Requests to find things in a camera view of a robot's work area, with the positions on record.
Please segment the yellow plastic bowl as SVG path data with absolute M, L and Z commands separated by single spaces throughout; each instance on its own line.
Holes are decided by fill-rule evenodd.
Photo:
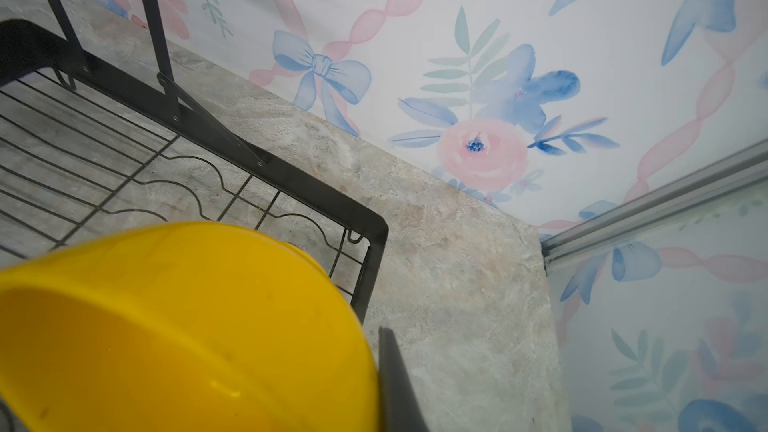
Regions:
M 32 431 L 379 431 L 346 296 L 301 249 L 176 223 L 1 274 L 1 396 Z

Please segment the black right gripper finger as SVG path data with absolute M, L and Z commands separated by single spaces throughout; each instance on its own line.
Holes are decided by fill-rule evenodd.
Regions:
M 380 327 L 378 334 L 378 375 L 384 430 L 428 432 L 394 331 Z

